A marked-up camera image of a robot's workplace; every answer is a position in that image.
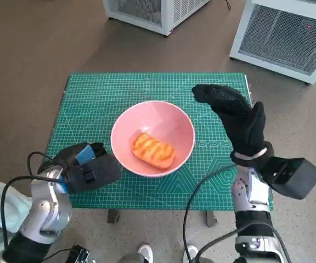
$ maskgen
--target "white shoe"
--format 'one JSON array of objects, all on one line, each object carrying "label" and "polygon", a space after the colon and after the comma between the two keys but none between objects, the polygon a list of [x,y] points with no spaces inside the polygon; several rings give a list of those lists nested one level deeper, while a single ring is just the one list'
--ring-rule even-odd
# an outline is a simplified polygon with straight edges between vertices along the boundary
[{"label": "white shoe", "polygon": [[[191,260],[193,260],[197,256],[197,253],[198,253],[197,247],[195,247],[194,245],[188,245],[187,249],[189,250],[189,254],[190,254]],[[183,258],[182,262],[183,263],[189,263],[189,259],[187,258],[186,251],[184,252],[184,258]]]},{"label": "white shoe", "polygon": [[140,253],[148,261],[148,263],[153,263],[153,250],[149,245],[142,245],[137,253]]}]

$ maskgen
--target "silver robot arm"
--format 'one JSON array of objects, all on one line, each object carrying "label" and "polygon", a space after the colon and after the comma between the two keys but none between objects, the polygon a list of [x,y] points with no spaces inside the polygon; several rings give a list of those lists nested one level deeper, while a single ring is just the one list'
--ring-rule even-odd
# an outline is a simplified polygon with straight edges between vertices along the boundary
[{"label": "silver robot arm", "polygon": [[[251,220],[265,221],[272,225],[269,195],[269,186],[253,168],[238,166],[232,185],[237,228]],[[271,229],[261,225],[240,232],[236,237],[235,248],[241,256],[235,260],[237,263],[289,263]]]},{"label": "silver robot arm", "polygon": [[[52,166],[39,176],[62,179],[62,167]],[[32,207],[0,263],[41,262],[71,218],[71,203],[64,186],[56,182],[33,180]]]}]

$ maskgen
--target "table leg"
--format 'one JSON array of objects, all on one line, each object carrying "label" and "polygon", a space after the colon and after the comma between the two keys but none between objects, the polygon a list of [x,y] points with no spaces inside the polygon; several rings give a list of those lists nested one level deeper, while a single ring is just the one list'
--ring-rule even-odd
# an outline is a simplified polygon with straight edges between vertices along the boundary
[{"label": "table leg", "polygon": [[206,225],[212,227],[218,223],[218,220],[214,216],[214,211],[206,211]]},{"label": "table leg", "polygon": [[120,213],[116,209],[108,209],[107,223],[116,224],[119,221]]}]

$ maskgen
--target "vent grille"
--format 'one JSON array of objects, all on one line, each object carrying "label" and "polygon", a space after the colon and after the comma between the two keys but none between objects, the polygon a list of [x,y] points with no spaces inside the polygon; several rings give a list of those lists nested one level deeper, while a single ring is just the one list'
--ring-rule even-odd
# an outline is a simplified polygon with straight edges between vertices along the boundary
[{"label": "vent grille", "polygon": [[174,23],[199,9],[208,0],[174,0]]},{"label": "vent grille", "polygon": [[316,19],[256,5],[239,52],[311,75]]},{"label": "vent grille", "polygon": [[161,26],[161,0],[116,0],[118,11]]}]

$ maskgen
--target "pink bowl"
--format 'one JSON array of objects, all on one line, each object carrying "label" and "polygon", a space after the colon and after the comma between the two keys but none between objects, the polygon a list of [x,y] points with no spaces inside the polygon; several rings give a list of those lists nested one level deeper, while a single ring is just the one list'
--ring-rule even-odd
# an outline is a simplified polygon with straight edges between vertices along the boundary
[{"label": "pink bowl", "polygon": [[[157,169],[134,156],[131,145],[142,132],[174,147],[175,159],[168,169]],[[126,169],[145,177],[161,177],[179,169],[190,157],[195,145],[195,129],[179,107],[165,101],[145,101],[119,116],[110,143],[113,154]]]}]

